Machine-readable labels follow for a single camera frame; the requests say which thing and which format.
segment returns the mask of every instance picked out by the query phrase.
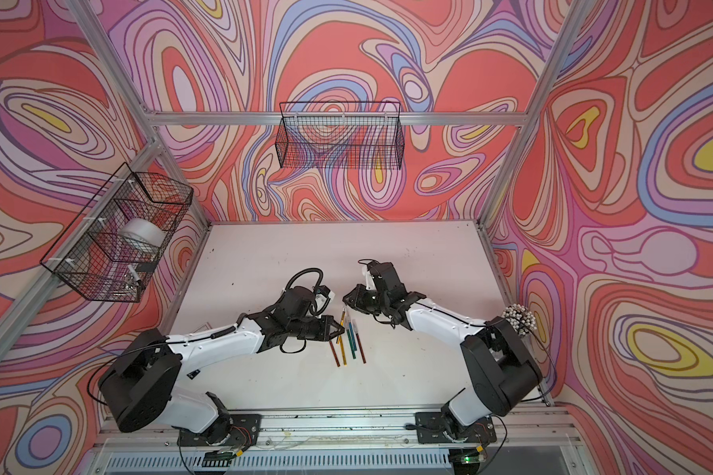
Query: wire basket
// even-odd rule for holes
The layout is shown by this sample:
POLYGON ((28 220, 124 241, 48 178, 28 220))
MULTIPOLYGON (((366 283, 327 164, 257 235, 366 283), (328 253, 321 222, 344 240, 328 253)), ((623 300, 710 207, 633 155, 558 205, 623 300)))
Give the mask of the wire basket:
POLYGON ((281 168, 400 169, 401 104, 285 102, 275 148, 281 168))
POLYGON ((131 170, 113 182, 118 182, 113 196, 100 213, 84 218, 89 225, 71 249, 47 259, 70 224, 40 263, 87 300, 139 302, 192 203, 193 189, 159 173, 131 170), (134 218, 158 227, 162 242, 154 245, 120 233, 134 218))

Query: pink wall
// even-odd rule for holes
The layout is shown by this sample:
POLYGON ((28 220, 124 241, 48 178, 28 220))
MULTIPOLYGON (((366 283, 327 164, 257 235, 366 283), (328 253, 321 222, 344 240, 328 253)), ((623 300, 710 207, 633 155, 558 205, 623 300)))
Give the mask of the pink wall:
POLYGON ((601 473, 713 473, 713 2, 599 2, 487 229, 601 473))

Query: white table surface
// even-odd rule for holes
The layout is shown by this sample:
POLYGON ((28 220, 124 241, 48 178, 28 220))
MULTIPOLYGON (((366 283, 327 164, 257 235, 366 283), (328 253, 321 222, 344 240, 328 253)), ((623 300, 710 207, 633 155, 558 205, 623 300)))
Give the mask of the white table surface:
MULTIPOLYGON (((324 271, 336 293, 325 314, 340 319, 343 295, 363 283, 361 258, 394 263, 409 291, 475 318, 491 319, 504 302, 471 222, 238 224, 213 226, 171 333, 233 323, 241 312, 275 302, 295 272, 324 271)), ((311 287, 315 274, 296 281, 311 287)), ((330 346, 310 341, 299 354, 277 348, 228 359, 178 383, 211 391, 229 409, 396 407, 440 405, 470 384, 458 347, 404 327, 391 329, 370 315, 358 322, 360 355, 338 368, 330 346)), ((302 341, 289 338, 285 349, 302 341)), ((336 347, 341 359, 340 348, 336 347)))

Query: pen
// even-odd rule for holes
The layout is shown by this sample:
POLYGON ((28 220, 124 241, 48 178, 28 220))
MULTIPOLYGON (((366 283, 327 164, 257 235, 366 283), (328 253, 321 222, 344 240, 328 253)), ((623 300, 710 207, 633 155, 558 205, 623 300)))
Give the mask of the pen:
POLYGON ((357 353, 354 351, 353 336, 351 333, 351 321, 348 322, 348 328, 346 329, 346 336, 349 337, 349 346, 351 347, 351 357, 353 359, 357 358, 357 353))
POLYGON ((330 350, 333 352, 333 357, 335 358, 335 366, 340 368, 341 364, 338 362, 338 355, 335 354, 335 347, 333 346, 333 340, 330 340, 329 343, 330 343, 330 350))
POLYGON ((364 350, 362 349, 362 340, 359 337, 359 328, 357 328, 357 323, 355 321, 353 322, 353 328, 354 336, 356 337, 356 344, 359 345, 359 353, 362 355, 362 363, 367 364, 367 359, 364 357, 364 350))
MULTIPOLYGON (((346 319, 346 309, 343 309, 343 313, 341 314, 341 327, 343 327, 343 323, 345 322, 346 319)), ((341 344, 341 356, 343 357, 343 365, 346 366, 348 363, 346 363, 346 350, 343 349, 343 335, 340 334, 338 335, 338 343, 341 344)))

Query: mounting plate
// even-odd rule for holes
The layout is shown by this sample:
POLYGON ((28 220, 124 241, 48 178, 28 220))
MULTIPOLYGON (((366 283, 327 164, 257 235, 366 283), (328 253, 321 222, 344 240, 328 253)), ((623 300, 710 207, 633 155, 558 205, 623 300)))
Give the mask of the mounting plate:
MULTIPOLYGON (((448 442, 463 443, 451 440, 444 432, 432 432, 435 429, 443 429, 443 418, 440 412, 435 413, 414 413, 414 423, 417 426, 427 427, 431 430, 418 430, 418 442, 420 444, 447 444, 448 442)), ((496 431, 490 417, 481 417, 467 430, 470 434, 465 442, 482 442, 486 447, 491 442, 496 442, 496 431)))
MULTIPOLYGON (((238 427, 242 429, 231 429, 227 439, 221 444, 224 445, 240 445, 252 446, 256 445, 259 437, 259 424, 261 424, 261 414, 230 414, 233 418, 233 427, 238 427), (251 435, 251 440, 244 441, 247 439, 246 431, 251 435)), ((189 432, 181 429, 179 431, 179 438, 177 439, 177 444, 180 447, 210 447, 211 444, 208 443, 206 438, 200 437, 193 432, 189 432)))

